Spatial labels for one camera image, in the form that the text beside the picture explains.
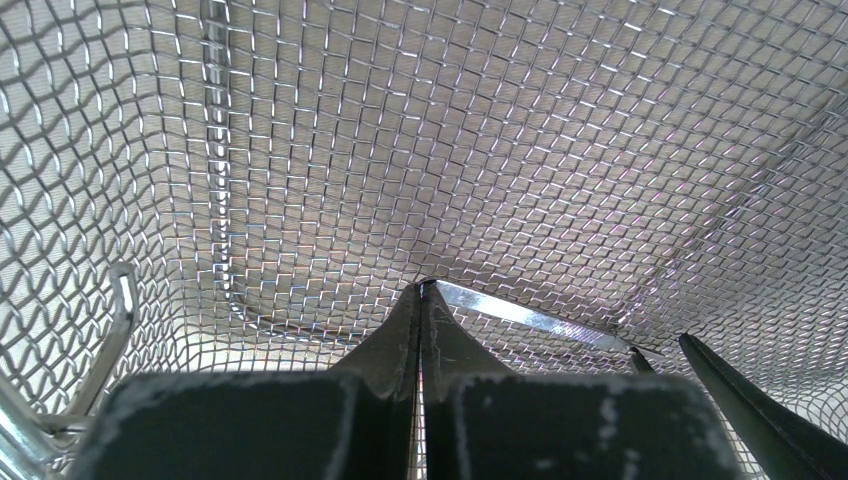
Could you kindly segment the metal surgical instrument tray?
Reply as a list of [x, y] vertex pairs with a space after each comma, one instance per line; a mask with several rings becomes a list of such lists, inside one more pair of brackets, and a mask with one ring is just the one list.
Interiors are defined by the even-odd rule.
[[693, 335], [846, 443], [846, 3], [2, 3], [3, 478], [127, 377], [326, 369], [436, 279], [659, 373]]

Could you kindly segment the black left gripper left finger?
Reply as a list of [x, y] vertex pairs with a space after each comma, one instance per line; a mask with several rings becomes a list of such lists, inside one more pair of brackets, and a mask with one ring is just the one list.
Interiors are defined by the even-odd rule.
[[404, 479], [420, 289], [326, 370], [145, 374], [97, 414], [73, 479]]

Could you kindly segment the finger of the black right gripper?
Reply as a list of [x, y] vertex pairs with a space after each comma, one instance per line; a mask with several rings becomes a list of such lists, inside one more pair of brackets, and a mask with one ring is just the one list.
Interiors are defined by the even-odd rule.
[[655, 368], [651, 365], [650, 360], [656, 360], [658, 353], [645, 348], [631, 346], [629, 348], [629, 362], [631, 368], [638, 374], [656, 374]]
[[847, 445], [790, 411], [690, 334], [678, 343], [733, 430], [771, 479], [845, 479]]

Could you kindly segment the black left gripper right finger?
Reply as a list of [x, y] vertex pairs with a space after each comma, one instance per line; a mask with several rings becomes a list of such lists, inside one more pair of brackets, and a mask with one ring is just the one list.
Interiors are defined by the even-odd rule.
[[522, 375], [421, 287], [432, 479], [739, 479], [711, 402], [659, 374]]

